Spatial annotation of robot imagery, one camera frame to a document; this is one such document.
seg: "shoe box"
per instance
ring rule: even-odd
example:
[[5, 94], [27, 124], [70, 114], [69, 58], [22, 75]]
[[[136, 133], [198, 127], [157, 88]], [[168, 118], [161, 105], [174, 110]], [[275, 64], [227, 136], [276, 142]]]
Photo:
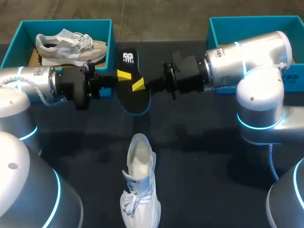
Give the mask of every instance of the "shoe box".
[[[35, 49], [37, 34], [54, 36], [62, 29], [88, 34], [93, 40], [106, 42], [107, 53], [105, 62], [95, 67], [99, 74], [109, 73], [114, 70], [116, 47], [112, 20], [110, 19], [21, 21], [1, 64], [1, 68], [39, 67], [38, 53]], [[62, 67], [70, 66], [55, 66], [57, 71], [61, 71]], [[100, 94], [101, 96], [111, 96], [111, 89], [103, 88]]]
[[[285, 91], [304, 92], [304, 23], [299, 16], [212, 17], [209, 19], [207, 49], [273, 31], [284, 32], [293, 50], [293, 62], [282, 75]], [[235, 86], [217, 90], [218, 94], [235, 92]]]

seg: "black table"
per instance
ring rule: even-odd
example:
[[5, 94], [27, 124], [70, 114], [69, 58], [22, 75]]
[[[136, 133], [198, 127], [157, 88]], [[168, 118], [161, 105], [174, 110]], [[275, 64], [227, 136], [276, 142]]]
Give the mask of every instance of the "black table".
[[[140, 71], [159, 76], [161, 60], [182, 50], [201, 60], [205, 42], [118, 43], [135, 47]], [[0, 46], [0, 54], [7, 46]], [[286, 105], [304, 105], [302, 94], [287, 94]], [[126, 113], [116, 97], [93, 101], [88, 111], [72, 103], [53, 108], [33, 105], [42, 141], [42, 158], [79, 193], [84, 228], [124, 227], [119, 199], [126, 183], [122, 169], [130, 139], [144, 133], [157, 153], [157, 196], [161, 228], [268, 228], [266, 195], [274, 178], [266, 147], [241, 139], [235, 95], [190, 93], [173, 101], [166, 92], [152, 97], [146, 115]], [[282, 175], [304, 152], [274, 146], [274, 164]]]

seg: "white sneaker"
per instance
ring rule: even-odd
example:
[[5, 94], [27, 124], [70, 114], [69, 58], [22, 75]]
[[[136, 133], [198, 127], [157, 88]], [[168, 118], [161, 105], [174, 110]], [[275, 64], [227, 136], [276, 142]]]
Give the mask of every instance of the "white sneaker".
[[157, 228], [161, 220], [161, 204], [155, 190], [156, 154], [147, 137], [136, 134], [127, 156], [129, 174], [123, 171], [130, 194], [123, 191], [120, 209], [127, 228]]
[[63, 29], [55, 36], [36, 36], [36, 49], [42, 57], [43, 66], [73, 64], [83, 66], [92, 60], [96, 63], [106, 55], [107, 46], [102, 41], [92, 40], [88, 34], [73, 33]]

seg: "white cable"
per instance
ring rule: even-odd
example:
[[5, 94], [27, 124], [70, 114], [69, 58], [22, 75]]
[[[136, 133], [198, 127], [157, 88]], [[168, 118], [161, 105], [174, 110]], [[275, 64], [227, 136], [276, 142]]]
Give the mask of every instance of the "white cable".
[[54, 103], [47, 102], [47, 100], [43, 96], [43, 94], [42, 94], [39, 86], [35, 82], [31, 81], [30, 79], [22, 77], [22, 76], [13, 76], [13, 77], [7, 78], [7, 79], [5, 79], [3, 81], [0, 81], [0, 85], [1, 84], [8, 84], [10, 82], [15, 82], [15, 81], [18, 81], [18, 80], [23, 81], [23, 82], [27, 82], [31, 86], [33, 86], [33, 88], [36, 90], [38, 96], [40, 97], [42, 103], [45, 104], [46, 106], [54, 106], [54, 105], [57, 105], [57, 104], [59, 104], [59, 103], [61, 103], [63, 101], [66, 101], [66, 98], [62, 98], [58, 102], [54, 102]]

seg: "grey sneaker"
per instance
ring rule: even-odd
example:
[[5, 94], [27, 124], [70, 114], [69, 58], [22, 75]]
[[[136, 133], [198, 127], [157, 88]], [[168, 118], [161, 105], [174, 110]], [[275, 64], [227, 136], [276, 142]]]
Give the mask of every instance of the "grey sneaker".
[[103, 59], [107, 52], [105, 42], [92, 40], [88, 34], [70, 32], [63, 29], [55, 36], [36, 36], [36, 49], [42, 57], [43, 66], [73, 64], [82, 66], [86, 61], [96, 63]]

